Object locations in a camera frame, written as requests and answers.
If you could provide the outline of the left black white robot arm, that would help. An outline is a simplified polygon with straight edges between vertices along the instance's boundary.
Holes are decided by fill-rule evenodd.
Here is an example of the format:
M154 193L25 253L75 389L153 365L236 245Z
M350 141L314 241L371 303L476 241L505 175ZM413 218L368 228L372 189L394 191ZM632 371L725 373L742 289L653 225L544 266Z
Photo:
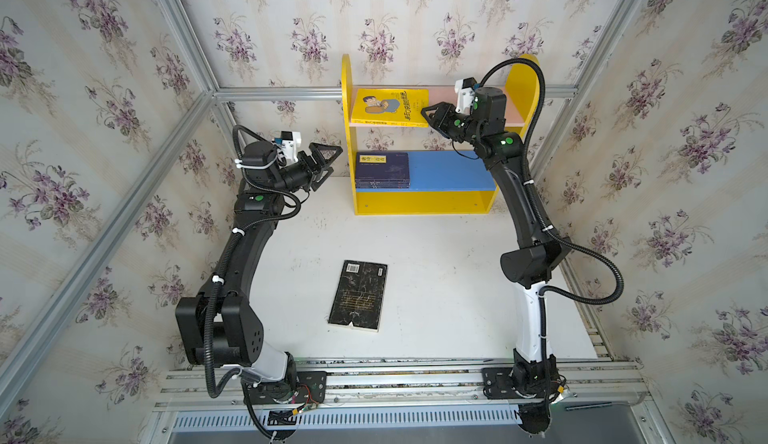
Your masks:
M250 305L251 287L278 224L302 208L297 192L318 190L342 152L339 146L312 143L288 163L271 142L236 149L242 178L229 238L207 282L194 296L181 298L175 309L187 360L203 367L211 397L218 397L233 378L247 384L294 384L293 357L268 344Z

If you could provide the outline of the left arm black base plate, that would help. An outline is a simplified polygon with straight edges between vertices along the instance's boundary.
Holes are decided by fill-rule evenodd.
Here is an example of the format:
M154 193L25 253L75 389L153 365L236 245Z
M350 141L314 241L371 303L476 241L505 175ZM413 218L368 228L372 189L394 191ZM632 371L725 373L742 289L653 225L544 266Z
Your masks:
M322 404L327 390L327 373L299 371L283 381L246 386L250 402L255 405Z

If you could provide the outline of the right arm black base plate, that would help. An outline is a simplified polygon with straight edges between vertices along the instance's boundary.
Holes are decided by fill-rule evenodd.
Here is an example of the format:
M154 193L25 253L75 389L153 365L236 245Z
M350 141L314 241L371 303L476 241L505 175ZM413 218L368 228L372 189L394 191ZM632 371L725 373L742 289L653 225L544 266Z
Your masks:
M487 367L481 370L483 394L487 399L536 399L551 401L564 390L565 378L543 363L514 364L511 367Z

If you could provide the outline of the navy book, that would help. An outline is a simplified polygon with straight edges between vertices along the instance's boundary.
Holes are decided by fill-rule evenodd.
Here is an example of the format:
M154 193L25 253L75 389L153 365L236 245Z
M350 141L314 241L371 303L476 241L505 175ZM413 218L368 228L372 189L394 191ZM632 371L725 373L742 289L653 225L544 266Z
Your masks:
M355 184L357 181L409 181L409 178L395 178L395 179L384 179L384 178L357 178L355 180Z
M364 183L370 183L373 186L410 186L409 181L357 181L356 186L364 186Z
M364 186L356 186L356 191L358 192L401 192L401 191L408 191L410 189L410 186L373 186L370 183L364 183Z

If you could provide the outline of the dark blue text-covered book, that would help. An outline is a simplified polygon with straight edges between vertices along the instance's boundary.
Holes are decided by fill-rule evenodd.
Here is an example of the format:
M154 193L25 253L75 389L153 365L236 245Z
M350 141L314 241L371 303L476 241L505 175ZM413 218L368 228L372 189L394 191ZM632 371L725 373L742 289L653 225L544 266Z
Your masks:
M409 155L406 152L360 153L355 175L365 181L410 179Z

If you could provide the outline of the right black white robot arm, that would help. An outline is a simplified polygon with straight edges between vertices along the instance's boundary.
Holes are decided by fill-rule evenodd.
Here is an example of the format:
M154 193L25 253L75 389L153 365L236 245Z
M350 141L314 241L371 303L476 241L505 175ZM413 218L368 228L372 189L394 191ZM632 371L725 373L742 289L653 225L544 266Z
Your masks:
M518 248L502 254L504 276L514 284L517 342L509 380L526 398L549 398L558 390L556 359L548 347L545 312L539 290L552 278L565 248L546 234L548 219L540 199L532 197L522 138L505 130L506 96L496 88L476 91L466 114L451 103L424 108L429 127L453 143L473 147L496 183L514 224Z

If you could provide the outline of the yellow paperback book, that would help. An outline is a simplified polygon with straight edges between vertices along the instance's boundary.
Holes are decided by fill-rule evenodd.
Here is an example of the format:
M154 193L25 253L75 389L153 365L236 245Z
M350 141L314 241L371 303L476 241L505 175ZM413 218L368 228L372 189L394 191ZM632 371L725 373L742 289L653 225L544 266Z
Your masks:
M428 89L360 89L350 122L360 126L426 128L421 111L428 106Z

